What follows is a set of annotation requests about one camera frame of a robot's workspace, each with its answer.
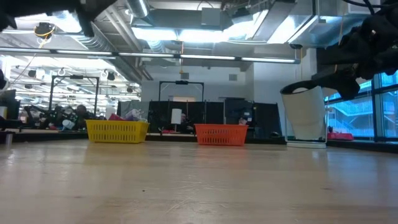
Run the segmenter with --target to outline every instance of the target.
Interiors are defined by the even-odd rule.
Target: white wall
[[[246,70],[245,96],[249,101],[254,101],[254,64]]]
[[[154,81],[142,82],[141,101],[150,101],[159,99],[159,81],[177,81],[180,80],[180,67],[150,67],[147,71],[152,75]],[[213,67],[183,67],[184,72],[190,74],[188,81],[203,82],[205,84],[204,100],[223,101],[222,98],[237,97],[245,98],[245,73],[240,72],[239,68]],[[236,82],[229,81],[229,74],[237,74]],[[201,85],[176,85],[162,84],[162,94],[160,100],[169,100],[173,96],[195,97],[201,101]]]
[[[285,107],[280,90],[292,83],[310,80],[317,72],[316,49],[308,49],[302,65],[280,63],[254,63],[254,101],[277,103],[280,125],[285,134]],[[290,124],[288,134],[292,132]]]

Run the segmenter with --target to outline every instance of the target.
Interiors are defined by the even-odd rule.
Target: plastic basket
[[[201,145],[243,146],[248,126],[233,124],[195,124]]]
[[[145,141],[149,123],[138,121],[86,120],[92,142],[140,143]]]

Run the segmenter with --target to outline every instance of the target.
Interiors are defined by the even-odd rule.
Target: red object
[[[112,114],[108,121],[125,121],[125,119],[121,118],[120,116],[116,115],[116,114]]]
[[[328,133],[328,139],[352,141],[354,140],[354,136],[350,133]]]
[[[198,143],[201,145],[243,146],[247,125],[195,124]]]

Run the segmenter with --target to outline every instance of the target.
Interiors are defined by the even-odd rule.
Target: pink object
[[[116,114],[112,114],[108,121],[125,121],[125,119],[121,118],[120,116],[116,115]]]
[[[354,136],[350,133],[328,133],[328,139],[352,141]]]

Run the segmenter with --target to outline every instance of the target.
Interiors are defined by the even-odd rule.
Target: wooden floor
[[[398,157],[54,141],[0,150],[0,223],[398,223]]]

